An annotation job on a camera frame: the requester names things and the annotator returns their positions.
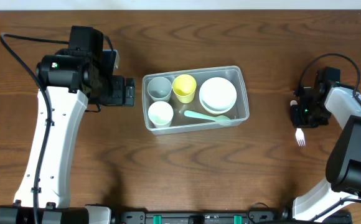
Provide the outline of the white bowl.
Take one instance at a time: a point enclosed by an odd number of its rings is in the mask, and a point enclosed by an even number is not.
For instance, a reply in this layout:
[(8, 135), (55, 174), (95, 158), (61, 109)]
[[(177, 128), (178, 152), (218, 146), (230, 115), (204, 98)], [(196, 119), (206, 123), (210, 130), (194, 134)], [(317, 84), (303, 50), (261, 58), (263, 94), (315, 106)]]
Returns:
[(237, 91), (227, 79), (214, 77), (206, 80), (200, 87), (199, 100), (214, 109), (225, 109), (235, 104)]

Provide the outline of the grey plastic cup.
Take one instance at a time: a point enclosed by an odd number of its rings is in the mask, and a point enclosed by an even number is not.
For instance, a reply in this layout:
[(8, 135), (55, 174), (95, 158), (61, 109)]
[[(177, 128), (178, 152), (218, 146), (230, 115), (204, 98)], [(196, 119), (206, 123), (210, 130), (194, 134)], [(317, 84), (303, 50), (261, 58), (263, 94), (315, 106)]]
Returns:
[(148, 94), (154, 102), (168, 102), (171, 98), (172, 83), (165, 77), (153, 78), (148, 83)]

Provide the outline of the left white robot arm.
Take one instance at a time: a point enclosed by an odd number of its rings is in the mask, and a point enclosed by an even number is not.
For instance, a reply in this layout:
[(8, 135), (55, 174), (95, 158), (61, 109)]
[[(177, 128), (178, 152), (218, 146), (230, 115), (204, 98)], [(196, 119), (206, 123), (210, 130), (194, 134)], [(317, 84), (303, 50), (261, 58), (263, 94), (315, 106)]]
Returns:
[(88, 105), (133, 106), (134, 79), (113, 74), (116, 50), (62, 49), (46, 55), (32, 77), (39, 87), (37, 124), (26, 172), (0, 223), (114, 223), (104, 205), (70, 206), (70, 171)]

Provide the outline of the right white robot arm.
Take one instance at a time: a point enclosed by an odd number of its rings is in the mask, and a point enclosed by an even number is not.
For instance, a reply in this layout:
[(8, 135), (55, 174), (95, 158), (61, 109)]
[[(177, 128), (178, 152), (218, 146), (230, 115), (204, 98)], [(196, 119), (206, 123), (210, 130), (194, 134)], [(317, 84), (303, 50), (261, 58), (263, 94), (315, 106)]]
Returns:
[(326, 176), (293, 200), (295, 220), (322, 222), (351, 203), (361, 203), (361, 97), (350, 88), (332, 87), (324, 106), (342, 132), (328, 158)]

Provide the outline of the clear plastic container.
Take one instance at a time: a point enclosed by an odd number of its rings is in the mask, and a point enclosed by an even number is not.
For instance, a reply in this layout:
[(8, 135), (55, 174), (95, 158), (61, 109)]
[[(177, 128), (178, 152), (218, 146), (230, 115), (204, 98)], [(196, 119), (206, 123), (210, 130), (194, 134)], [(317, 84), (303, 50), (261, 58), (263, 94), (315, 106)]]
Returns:
[[(197, 86), (200, 87), (203, 82), (210, 78), (221, 77), (230, 81), (237, 91), (237, 100), (235, 105), (224, 113), (225, 116), (230, 118), (227, 124), (223, 125), (216, 123), (215, 121), (209, 121), (197, 118), (188, 118), (184, 116), (185, 110), (191, 110), (198, 113), (208, 115), (199, 101), (199, 94), (195, 94), (195, 98), (188, 104), (181, 103), (175, 94), (171, 95), (169, 104), (174, 110), (174, 117), (171, 125), (166, 128), (157, 128), (148, 117), (148, 109), (154, 103), (153, 99), (148, 94), (148, 83), (157, 77), (164, 77), (170, 81), (174, 81), (179, 75), (188, 74), (193, 76), (197, 81)], [(142, 102), (143, 102), (143, 113), (146, 128), (155, 135), (162, 134), (174, 134), (183, 133), (190, 131), (201, 131), (206, 129), (217, 129), (230, 126), (238, 126), (242, 122), (246, 121), (250, 116), (250, 110), (248, 106), (248, 97), (246, 93), (246, 86), (243, 79), (240, 68), (236, 65), (224, 66), (224, 67), (210, 67), (210, 68), (198, 68), (192, 70), (180, 70), (174, 72), (164, 72), (146, 75), (142, 80)]]

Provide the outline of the yellow plastic cup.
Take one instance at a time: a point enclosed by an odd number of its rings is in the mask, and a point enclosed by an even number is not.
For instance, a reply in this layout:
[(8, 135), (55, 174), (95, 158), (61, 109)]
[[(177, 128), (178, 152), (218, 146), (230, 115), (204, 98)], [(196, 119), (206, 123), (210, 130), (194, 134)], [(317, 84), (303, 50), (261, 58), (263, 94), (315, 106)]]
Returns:
[(183, 104), (188, 104), (194, 99), (196, 88), (195, 78), (188, 74), (179, 75), (172, 82), (172, 90)]

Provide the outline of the pale green plastic spoon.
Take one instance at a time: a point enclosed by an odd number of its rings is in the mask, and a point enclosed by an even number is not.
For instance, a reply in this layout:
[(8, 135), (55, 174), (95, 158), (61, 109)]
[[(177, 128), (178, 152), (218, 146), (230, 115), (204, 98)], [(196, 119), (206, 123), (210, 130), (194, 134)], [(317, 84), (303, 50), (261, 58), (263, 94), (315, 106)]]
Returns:
[(195, 118), (195, 119), (205, 119), (210, 121), (215, 121), (216, 123), (222, 123), (223, 125), (227, 125), (227, 122), (230, 121), (230, 118), (224, 115), (220, 116), (209, 116), (206, 114), (198, 113), (191, 110), (184, 111), (184, 116), (188, 118)]

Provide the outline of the white plastic cup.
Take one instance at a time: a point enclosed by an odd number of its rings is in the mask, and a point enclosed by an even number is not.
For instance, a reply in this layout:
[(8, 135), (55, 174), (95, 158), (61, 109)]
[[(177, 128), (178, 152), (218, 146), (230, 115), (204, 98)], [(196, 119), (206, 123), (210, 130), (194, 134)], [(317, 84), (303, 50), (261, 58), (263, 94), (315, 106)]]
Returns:
[(148, 109), (148, 118), (156, 128), (168, 128), (173, 117), (174, 110), (165, 101), (154, 102)]

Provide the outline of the pink plastic fork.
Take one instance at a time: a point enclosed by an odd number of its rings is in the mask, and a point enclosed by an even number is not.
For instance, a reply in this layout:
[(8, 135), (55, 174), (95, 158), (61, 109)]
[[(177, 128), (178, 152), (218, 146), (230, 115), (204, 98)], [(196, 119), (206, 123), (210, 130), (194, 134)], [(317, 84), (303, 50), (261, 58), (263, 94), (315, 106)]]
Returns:
[[(296, 100), (290, 101), (290, 106), (293, 106), (293, 105), (298, 105)], [(301, 128), (296, 128), (295, 138), (296, 138), (298, 146), (301, 147), (301, 146), (306, 145), (304, 133)]]

